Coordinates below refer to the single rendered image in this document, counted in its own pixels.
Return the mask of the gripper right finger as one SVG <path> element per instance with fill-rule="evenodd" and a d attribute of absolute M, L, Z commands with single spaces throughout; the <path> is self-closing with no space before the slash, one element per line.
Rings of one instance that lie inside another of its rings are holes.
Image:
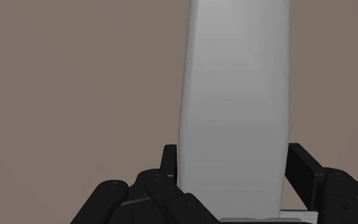
<path fill-rule="evenodd" d="M 317 224 L 358 224 L 358 181 L 340 169 L 323 167 L 299 143 L 290 143 L 285 177 Z"/>

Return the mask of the white flat book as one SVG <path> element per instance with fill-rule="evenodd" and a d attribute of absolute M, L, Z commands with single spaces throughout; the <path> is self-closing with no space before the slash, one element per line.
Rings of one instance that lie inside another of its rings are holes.
<path fill-rule="evenodd" d="M 302 222 L 317 224 L 318 212 L 304 209 L 283 209 L 280 212 L 281 218 L 298 218 Z"/>

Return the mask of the tall white rounded object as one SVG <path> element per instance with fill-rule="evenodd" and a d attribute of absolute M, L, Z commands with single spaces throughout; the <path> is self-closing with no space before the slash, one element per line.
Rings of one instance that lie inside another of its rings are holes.
<path fill-rule="evenodd" d="M 280 215 L 289 17 L 289 0 L 190 1 L 178 183 L 218 219 Z"/>

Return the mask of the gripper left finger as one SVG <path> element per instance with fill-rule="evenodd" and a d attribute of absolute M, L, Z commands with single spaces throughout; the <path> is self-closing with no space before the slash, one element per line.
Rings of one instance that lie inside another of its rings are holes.
<path fill-rule="evenodd" d="M 177 146 L 167 144 L 158 169 L 140 172 L 132 186 L 97 185 L 70 224 L 220 224 L 191 193 L 177 186 Z"/>

